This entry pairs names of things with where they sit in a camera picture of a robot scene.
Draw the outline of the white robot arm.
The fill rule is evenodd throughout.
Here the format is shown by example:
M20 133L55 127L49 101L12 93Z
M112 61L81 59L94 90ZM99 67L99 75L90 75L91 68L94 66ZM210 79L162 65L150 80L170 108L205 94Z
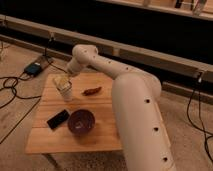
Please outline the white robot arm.
M75 45L67 75L75 77L88 66L113 79L112 109L128 171L177 171L158 106L162 91L159 79L99 55L94 45Z

